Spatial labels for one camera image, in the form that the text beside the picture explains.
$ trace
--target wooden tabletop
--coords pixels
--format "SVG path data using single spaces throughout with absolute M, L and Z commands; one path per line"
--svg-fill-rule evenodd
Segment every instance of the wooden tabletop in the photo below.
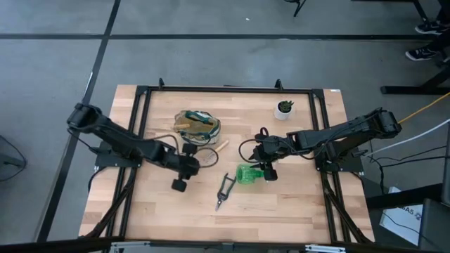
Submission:
M 119 85 L 116 90 L 110 118 L 123 127 L 128 126 L 135 90 L 133 85 Z M 324 92 L 330 125 L 347 121 L 340 91 Z M 280 100 L 295 102 L 286 121 L 274 117 L 274 108 Z M 318 101 L 316 106 L 321 119 Z M 144 162 L 136 177 L 127 227 L 128 239 L 330 242 L 320 175 L 314 161 L 301 157 L 291 156 L 275 162 L 277 181 L 267 183 L 260 179 L 252 185 L 236 183 L 228 200 L 218 212 L 214 210 L 224 174 L 228 172 L 234 177 L 236 167 L 245 163 L 238 154 L 242 141 L 254 138 L 260 127 L 266 127 L 269 134 L 278 136 L 285 136 L 289 131 L 312 129 L 307 95 L 154 91 L 150 98 L 145 138 L 168 133 L 176 135 L 171 127 L 175 114 L 180 110 L 203 110 L 220 119 L 217 145 L 225 140 L 229 140 L 229 144 L 219 152 L 219 162 L 215 166 L 200 169 L 197 176 L 187 181 L 184 193 L 171 189 L 176 172 Z M 161 141 L 174 145 L 170 138 Z M 255 143 L 244 145 L 244 156 L 249 157 L 254 146 Z M 198 157 L 206 155 L 205 151 Z M 88 233 L 109 208 L 117 172 L 118 168 L 107 168 L 94 179 L 80 235 Z M 373 240 L 360 180 L 350 173 L 340 173 L 340 181 L 346 210 L 363 233 Z M 336 211 L 334 214 L 336 227 L 340 229 L 338 214 Z M 119 211 L 114 235 L 118 234 L 121 217 L 122 211 Z

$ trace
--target white pot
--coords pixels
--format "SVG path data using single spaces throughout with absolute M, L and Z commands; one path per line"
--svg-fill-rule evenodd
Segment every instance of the white pot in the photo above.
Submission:
M 290 115 L 290 113 L 291 113 L 292 111 L 293 111 L 293 109 L 291 108 L 290 111 L 287 112 L 287 113 L 281 112 L 281 111 L 278 109 L 278 104 L 276 104 L 275 110 L 274 110 L 274 116 L 275 116 L 275 118 L 277 118 L 277 119 L 279 119 L 279 120 L 287 120 L 287 119 L 289 118 L 289 115 Z

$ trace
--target sneaker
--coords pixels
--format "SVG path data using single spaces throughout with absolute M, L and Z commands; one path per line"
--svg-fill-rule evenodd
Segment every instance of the sneaker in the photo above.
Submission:
M 440 35 L 443 32 L 450 29 L 450 27 L 447 27 L 445 24 L 442 24 L 439 21 L 432 21 L 430 24 L 422 24 L 416 26 L 416 32 L 420 34 L 436 34 Z
M 414 60 L 414 61 L 416 61 L 416 60 L 430 60 L 436 54 L 437 54 L 437 52 L 431 51 L 426 46 L 424 46 L 422 48 L 419 48 L 419 49 L 416 49 L 416 50 L 407 51 L 405 53 L 406 57 L 408 57 L 410 60 Z

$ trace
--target bag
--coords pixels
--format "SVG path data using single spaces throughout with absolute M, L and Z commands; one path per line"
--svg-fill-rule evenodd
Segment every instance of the bag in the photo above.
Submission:
M 176 126 L 186 125 L 187 128 L 176 129 Z M 183 110 L 175 115 L 175 131 L 182 139 L 195 145 L 215 144 L 219 140 L 220 120 L 208 112 Z

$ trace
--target white cable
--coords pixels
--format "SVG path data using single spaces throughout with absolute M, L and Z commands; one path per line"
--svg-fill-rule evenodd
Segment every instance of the white cable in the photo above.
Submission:
M 422 137 L 422 136 L 424 136 L 424 135 L 426 135 L 426 134 L 429 134 L 429 133 L 431 133 L 432 131 L 434 131 L 434 130 L 436 130 L 436 129 L 442 127 L 442 126 L 444 126 L 444 125 L 445 125 L 446 123 L 448 123 L 448 122 L 450 122 L 450 119 L 448 119 L 448 120 L 442 122 L 441 124 L 439 124 L 439 125 L 437 125 L 437 126 L 431 128 L 431 129 L 428 130 L 428 131 L 425 131 L 425 132 L 423 132 L 423 133 L 421 133 L 421 134 L 419 134 L 419 135 L 417 135 L 417 136 L 414 136 L 413 138 L 409 138 L 408 140 L 405 140 L 405 141 L 400 141 L 400 142 L 398 142 L 398 143 L 389 145 L 389 146 L 387 146 L 387 147 L 381 148 L 381 149 L 379 149 L 379 150 L 373 151 L 372 153 L 367 154 L 367 155 L 363 155 L 363 156 L 364 156 L 364 157 L 368 157 L 369 155 L 376 154 L 376 153 L 378 153 L 378 152 L 380 152 L 380 151 L 383 151 L 383 150 L 386 150 L 386 149 L 389 149 L 389 148 L 393 148 L 393 147 L 395 147 L 396 145 L 401 145 L 401 144 L 407 143 L 407 142 L 409 142 L 409 141 L 416 140 L 417 138 L 420 138 L 420 137 Z

